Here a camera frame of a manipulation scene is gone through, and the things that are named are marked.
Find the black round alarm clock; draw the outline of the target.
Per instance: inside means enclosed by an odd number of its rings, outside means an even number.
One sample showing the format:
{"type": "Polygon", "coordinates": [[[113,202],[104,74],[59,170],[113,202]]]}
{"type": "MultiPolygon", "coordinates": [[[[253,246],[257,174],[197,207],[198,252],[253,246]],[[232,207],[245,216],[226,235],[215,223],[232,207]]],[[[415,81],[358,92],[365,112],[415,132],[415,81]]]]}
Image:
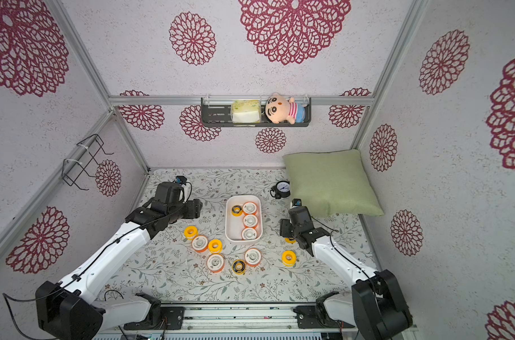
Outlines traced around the black round alarm clock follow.
{"type": "Polygon", "coordinates": [[[278,181],[271,187],[270,195],[277,200],[290,197],[290,183],[288,181],[278,181]]]}

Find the orange white tape roll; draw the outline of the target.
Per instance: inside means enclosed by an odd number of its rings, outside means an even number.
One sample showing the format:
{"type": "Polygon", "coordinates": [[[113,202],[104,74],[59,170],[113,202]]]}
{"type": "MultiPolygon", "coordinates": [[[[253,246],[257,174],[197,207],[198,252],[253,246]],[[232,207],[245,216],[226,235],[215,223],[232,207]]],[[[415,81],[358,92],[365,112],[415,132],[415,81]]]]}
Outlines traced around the orange white tape roll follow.
{"type": "Polygon", "coordinates": [[[221,272],[225,267],[225,258],[220,254],[211,254],[207,258],[207,268],[212,273],[219,273],[221,272]]]}
{"type": "Polygon", "coordinates": [[[244,228],[256,228],[259,222],[259,217],[253,214],[245,215],[243,218],[244,228]]]}
{"type": "Polygon", "coordinates": [[[255,228],[244,228],[241,233],[243,240],[254,240],[258,237],[258,232],[255,228]]]}
{"type": "Polygon", "coordinates": [[[208,244],[209,244],[208,238],[205,237],[204,235],[199,235],[199,236],[196,236],[192,240],[191,247],[195,252],[202,253],[202,252],[205,252],[206,250],[208,250],[208,244]]]}
{"type": "Polygon", "coordinates": [[[260,264],[263,255],[260,250],[256,248],[248,249],[244,254],[244,261],[250,267],[256,267],[260,264]]]}
{"type": "Polygon", "coordinates": [[[258,212],[258,205],[254,202],[246,202],[242,208],[245,215],[255,215],[258,212]]]}

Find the cartoon boy plush doll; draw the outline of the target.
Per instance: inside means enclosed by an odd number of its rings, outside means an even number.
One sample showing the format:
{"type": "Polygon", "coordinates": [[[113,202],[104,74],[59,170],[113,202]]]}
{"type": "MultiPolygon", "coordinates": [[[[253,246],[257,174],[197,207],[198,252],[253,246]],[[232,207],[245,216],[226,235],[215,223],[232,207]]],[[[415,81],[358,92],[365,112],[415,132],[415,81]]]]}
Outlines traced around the cartoon boy plush doll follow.
{"type": "Polygon", "coordinates": [[[304,104],[295,102],[294,98],[287,99],[274,93],[265,105],[265,116],[274,124],[287,122],[294,125],[305,121],[306,109],[304,104]]]}

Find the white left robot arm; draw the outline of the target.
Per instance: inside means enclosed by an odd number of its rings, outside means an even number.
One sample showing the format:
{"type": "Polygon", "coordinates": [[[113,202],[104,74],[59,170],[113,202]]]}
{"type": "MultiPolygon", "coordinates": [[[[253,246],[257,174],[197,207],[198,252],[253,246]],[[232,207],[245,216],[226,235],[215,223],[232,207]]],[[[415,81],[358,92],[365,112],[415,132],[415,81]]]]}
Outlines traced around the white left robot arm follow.
{"type": "Polygon", "coordinates": [[[93,339],[126,324],[158,327],[161,302],[146,293],[121,300],[98,300],[108,280],[139,249],[178,220],[200,217],[202,202],[192,199],[184,176],[158,184],[155,196],[136,208],[117,232],[59,282],[43,283],[35,293],[39,328],[56,339],[93,339]]]}

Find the white plastic storage box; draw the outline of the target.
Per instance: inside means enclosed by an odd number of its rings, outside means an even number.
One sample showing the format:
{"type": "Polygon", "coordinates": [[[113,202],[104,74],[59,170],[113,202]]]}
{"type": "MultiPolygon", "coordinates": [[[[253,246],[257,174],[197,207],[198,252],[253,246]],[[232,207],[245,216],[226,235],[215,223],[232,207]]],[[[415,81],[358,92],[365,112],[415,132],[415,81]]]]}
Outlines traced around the white plastic storage box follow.
{"type": "Polygon", "coordinates": [[[239,245],[252,245],[261,239],[263,236],[263,217],[260,198],[255,195],[236,195],[228,199],[226,202],[225,235],[230,242],[239,245]],[[243,204],[246,202],[254,202],[258,205],[258,212],[256,213],[256,216],[259,217],[260,222],[259,225],[255,228],[257,230],[257,239],[254,240],[242,239],[241,233],[244,229],[243,218],[245,214],[239,217],[234,217],[231,214],[231,208],[234,205],[243,206],[243,204]]]}

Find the green square pillow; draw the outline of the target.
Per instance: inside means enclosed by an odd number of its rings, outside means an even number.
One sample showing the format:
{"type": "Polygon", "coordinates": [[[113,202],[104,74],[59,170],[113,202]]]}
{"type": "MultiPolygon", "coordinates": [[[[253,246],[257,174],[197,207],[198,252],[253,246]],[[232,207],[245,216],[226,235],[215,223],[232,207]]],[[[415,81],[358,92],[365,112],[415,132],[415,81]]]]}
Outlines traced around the green square pillow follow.
{"type": "Polygon", "coordinates": [[[384,214],[358,150],[295,153],[283,160],[292,198],[301,200],[312,216],[384,214]]]}

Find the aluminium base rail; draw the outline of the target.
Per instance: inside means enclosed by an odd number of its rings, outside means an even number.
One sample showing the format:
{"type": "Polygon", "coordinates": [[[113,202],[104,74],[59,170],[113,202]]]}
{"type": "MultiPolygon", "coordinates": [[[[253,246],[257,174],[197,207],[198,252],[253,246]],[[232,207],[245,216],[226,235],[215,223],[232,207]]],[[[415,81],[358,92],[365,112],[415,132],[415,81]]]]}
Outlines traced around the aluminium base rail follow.
{"type": "Polygon", "coordinates": [[[155,337],[164,328],[167,334],[358,332],[350,323],[334,322],[328,327],[320,324],[315,303],[164,303],[161,312],[167,317],[167,325],[149,330],[121,330],[116,326],[99,332],[95,338],[111,335],[120,339],[124,334],[155,337]]]}

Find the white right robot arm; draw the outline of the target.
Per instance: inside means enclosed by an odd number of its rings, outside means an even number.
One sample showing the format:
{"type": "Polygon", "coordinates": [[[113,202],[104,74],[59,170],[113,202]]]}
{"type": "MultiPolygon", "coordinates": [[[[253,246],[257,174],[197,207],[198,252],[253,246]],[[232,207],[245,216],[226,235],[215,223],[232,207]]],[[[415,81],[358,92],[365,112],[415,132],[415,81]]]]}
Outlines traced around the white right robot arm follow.
{"type": "Polygon", "coordinates": [[[331,293],[316,301],[326,317],[355,326],[363,339],[393,339],[411,328],[413,316],[396,276],[365,265],[314,223],[307,207],[293,206],[280,222],[280,236],[294,239],[350,286],[348,299],[331,293]]]}

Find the black yellow small tape roll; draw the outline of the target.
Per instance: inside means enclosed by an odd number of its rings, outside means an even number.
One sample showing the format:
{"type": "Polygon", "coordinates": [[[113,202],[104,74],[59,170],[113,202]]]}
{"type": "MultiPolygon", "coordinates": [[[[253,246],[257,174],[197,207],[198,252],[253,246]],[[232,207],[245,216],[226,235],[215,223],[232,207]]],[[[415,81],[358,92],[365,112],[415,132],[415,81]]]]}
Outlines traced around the black yellow small tape roll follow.
{"type": "Polygon", "coordinates": [[[242,215],[243,215],[243,207],[242,207],[241,205],[234,205],[234,206],[231,208],[231,214],[232,214],[234,217],[242,216],[242,215]]]}

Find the yellow tape roll far left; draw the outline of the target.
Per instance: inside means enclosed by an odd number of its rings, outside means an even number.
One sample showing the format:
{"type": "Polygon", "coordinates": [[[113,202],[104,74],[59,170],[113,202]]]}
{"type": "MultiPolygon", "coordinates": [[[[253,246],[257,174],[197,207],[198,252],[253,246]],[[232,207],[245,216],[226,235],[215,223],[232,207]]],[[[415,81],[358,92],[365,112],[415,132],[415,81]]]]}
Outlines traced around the yellow tape roll far left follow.
{"type": "Polygon", "coordinates": [[[193,240],[199,235],[199,231],[194,225],[191,225],[185,228],[183,234],[186,239],[193,240]]]}

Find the black wall shelf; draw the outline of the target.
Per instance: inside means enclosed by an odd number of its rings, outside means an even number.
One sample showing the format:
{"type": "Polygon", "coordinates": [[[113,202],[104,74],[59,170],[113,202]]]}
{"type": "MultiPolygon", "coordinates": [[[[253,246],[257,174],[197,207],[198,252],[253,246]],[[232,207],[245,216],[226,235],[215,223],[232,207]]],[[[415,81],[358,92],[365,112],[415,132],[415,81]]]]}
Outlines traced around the black wall shelf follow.
{"type": "Polygon", "coordinates": [[[296,96],[295,103],[304,109],[303,120],[290,124],[273,123],[267,117],[265,104],[267,99],[260,97],[218,97],[201,98],[201,120],[207,128],[302,128],[308,127],[311,122],[311,98],[308,96],[296,96]]]}

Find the yellow tape roll right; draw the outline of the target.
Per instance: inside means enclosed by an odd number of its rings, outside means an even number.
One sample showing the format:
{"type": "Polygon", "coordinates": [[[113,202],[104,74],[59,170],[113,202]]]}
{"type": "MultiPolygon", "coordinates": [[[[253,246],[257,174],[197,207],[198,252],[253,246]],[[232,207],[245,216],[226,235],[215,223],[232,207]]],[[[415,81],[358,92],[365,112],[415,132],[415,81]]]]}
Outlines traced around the yellow tape roll right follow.
{"type": "Polygon", "coordinates": [[[293,267],[297,263],[297,256],[293,251],[287,250],[282,253],[281,260],[285,266],[293,267]]]}

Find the yellow-green sponge pack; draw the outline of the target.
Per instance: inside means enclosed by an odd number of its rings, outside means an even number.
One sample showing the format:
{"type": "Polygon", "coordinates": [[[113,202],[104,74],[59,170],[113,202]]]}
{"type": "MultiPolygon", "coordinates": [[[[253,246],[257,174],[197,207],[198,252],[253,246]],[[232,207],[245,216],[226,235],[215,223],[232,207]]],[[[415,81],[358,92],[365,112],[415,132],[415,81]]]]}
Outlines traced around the yellow-green sponge pack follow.
{"type": "Polygon", "coordinates": [[[242,100],[233,102],[231,105],[231,121],[241,124],[260,123],[260,101],[242,100]]]}

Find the yellow tape roll centre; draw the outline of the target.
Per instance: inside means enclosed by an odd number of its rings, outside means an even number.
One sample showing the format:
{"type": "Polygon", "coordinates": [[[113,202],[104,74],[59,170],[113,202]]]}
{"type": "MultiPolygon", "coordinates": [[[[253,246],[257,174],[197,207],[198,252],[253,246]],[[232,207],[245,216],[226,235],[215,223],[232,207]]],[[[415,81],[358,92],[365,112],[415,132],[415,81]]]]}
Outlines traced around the yellow tape roll centre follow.
{"type": "Polygon", "coordinates": [[[212,254],[221,253],[223,249],[223,244],[220,239],[212,239],[209,241],[208,249],[212,254]]]}

